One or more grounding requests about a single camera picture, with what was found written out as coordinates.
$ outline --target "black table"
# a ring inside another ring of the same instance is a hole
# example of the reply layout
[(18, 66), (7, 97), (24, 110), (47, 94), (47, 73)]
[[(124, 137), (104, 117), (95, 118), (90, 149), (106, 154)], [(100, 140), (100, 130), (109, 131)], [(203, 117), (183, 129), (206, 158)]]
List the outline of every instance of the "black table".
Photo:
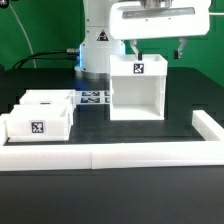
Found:
[[(10, 70), (0, 77), (0, 111), (10, 112), (26, 89), (73, 88), (107, 90), (109, 82), (68, 69)], [(195, 109), (224, 125), (224, 89), (199, 71), (170, 68), (166, 89), (165, 121), (110, 122), (108, 105), (78, 106), (69, 142), (54, 144), (203, 141), (191, 127)], [(220, 224), (224, 168), (1, 172), (0, 195), (4, 224)]]

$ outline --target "white block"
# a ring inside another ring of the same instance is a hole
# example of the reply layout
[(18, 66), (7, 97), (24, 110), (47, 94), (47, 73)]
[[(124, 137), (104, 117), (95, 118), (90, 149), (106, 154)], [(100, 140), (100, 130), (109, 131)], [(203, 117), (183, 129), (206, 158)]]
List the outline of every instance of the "white block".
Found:
[(91, 169), (91, 154), (71, 145), (0, 148), (0, 171)]
[(224, 141), (224, 129), (205, 111), (193, 111), (192, 125), (206, 141)]
[(8, 133), (6, 128), (6, 119), (8, 114), (2, 114), (0, 116), (0, 146), (4, 145), (8, 140)]
[(92, 169), (126, 168), (126, 152), (122, 150), (93, 151)]
[(72, 105), (15, 105), (6, 119), (10, 141), (68, 140)]

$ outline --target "green backdrop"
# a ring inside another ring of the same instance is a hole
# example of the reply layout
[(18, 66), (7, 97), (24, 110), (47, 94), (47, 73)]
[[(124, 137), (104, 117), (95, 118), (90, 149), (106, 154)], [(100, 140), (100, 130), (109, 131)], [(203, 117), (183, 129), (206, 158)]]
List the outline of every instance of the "green backdrop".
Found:
[[(82, 0), (20, 0), (12, 2), (31, 40), (34, 52), (77, 48), (84, 38)], [(224, 12), (224, 1), (214, 0), (210, 11)], [(179, 46), (177, 38), (142, 40), (143, 53), (159, 53), (170, 67), (193, 67), (224, 86), (224, 17), (211, 17), (206, 36), (191, 37), (181, 60), (173, 59)], [(0, 63), (10, 69), (30, 55), (24, 35), (10, 8), (0, 9)], [(71, 67), (70, 61), (37, 61), (39, 67)]]

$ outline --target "white bin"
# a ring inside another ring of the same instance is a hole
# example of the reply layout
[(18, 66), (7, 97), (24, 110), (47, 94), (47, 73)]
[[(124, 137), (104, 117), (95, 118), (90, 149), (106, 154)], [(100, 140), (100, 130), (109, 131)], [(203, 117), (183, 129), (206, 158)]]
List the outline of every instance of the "white bin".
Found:
[(164, 120), (167, 65), (161, 55), (112, 55), (110, 119)]
[(10, 142), (69, 139), (72, 105), (15, 105), (6, 118)]
[(27, 90), (20, 104), (72, 104), (76, 107), (75, 90)]
[(6, 130), (6, 119), (8, 114), (2, 114), (0, 116), (0, 146), (4, 145), (8, 139), (7, 130)]

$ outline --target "white robot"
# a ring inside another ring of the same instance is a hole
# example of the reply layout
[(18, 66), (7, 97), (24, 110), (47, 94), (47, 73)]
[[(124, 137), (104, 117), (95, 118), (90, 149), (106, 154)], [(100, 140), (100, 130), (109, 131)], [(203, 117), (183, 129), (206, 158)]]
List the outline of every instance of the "white robot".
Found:
[(124, 55), (123, 40), (180, 37), (181, 57), (187, 36), (209, 30), (212, 0), (83, 0), (85, 39), (80, 45), (77, 74), (108, 78), (110, 55)]
[[(142, 55), (138, 39), (179, 37), (179, 59), (187, 36), (210, 28), (211, 0), (84, 0), (86, 37), (78, 75), (110, 77), (111, 120), (163, 120), (167, 61)], [(134, 54), (125, 54), (130, 40)]]

